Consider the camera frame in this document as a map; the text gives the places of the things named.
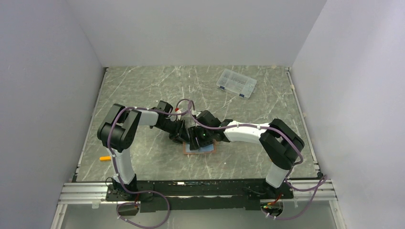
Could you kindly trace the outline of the brown leather card holder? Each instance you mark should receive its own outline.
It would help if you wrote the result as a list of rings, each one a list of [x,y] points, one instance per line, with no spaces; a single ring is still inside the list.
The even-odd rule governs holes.
[[[212,144],[205,146],[205,147],[200,147],[197,150],[190,150],[190,145],[187,143],[183,143],[183,154],[184,155],[204,155],[204,154],[212,154],[216,153],[216,148],[217,148],[218,143],[216,141],[213,141]]]

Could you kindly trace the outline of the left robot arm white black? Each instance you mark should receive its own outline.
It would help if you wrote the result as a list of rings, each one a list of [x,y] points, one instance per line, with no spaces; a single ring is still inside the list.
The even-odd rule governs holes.
[[[167,132],[175,143],[189,142],[185,122],[180,119],[180,114],[173,115],[173,112],[174,107],[165,101],[159,101],[151,110],[113,104],[100,125],[97,138],[109,151],[115,172],[113,187],[124,200],[132,200],[138,191],[129,150],[138,126],[156,127]]]

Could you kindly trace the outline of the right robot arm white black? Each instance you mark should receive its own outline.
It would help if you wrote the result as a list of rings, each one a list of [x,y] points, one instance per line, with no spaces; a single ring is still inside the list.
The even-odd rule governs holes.
[[[263,192],[269,198],[281,193],[282,183],[292,168],[303,161],[305,146],[301,137],[285,122],[273,119],[270,123],[250,124],[224,119],[220,121],[209,111],[195,118],[195,126],[187,129],[191,150],[216,142],[246,142],[260,145],[272,164],[265,178]]]

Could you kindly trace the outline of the clear plastic organizer box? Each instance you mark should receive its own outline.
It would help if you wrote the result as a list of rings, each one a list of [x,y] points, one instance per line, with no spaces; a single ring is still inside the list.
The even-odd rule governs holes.
[[[232,93],[241,98],[250,98],[254,92],[257,80],[240,73],[225,69],[216,85],[219,89]]]

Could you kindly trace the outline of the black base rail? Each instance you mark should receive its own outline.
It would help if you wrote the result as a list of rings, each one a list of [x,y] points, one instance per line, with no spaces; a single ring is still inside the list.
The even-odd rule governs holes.
[[[139,195],[124,193],[107,186],[106,201],[138,201],[142,213],[160,210],[200,210],[242,208],[260,210],[266,202],[277,203],[294,197],[292,190],[282,184],[274,189],[263,178],[208,179],[174,181],[138,181]]]

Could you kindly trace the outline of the yellow handled screwdriver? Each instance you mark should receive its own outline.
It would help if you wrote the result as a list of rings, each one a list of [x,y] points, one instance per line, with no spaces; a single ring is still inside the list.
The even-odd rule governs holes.
[[[102,156],[99,158],[100,161],[105,162],[105,161],[110,161],[111,160],[111,156]]]

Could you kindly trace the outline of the aluminium frame rail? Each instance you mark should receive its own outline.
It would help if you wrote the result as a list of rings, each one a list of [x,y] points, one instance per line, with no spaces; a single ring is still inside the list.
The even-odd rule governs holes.
[[[98,208],[101,204],[115,206],[136,202],[141,213],[165,211],[167,208],[164,199],[152,191],[163,194],[168,199],[171,210],[258,210],[267,205],[281,207],[289,201],[298,208],[310,199],[327,201],[333,211],[337,210],[337,196],[330,180],[326,180],[316,192],[311,189],[317,184],[314,179],[292,180],[291,183],[292,188],[282,185],[278,194],[270,194],[265,192],[261,179],[140,181],[138,188],[142,193],[139,195],[119,191],[107,181],[65,183],[51,227],[62,227],[68,205],[90,205]]]

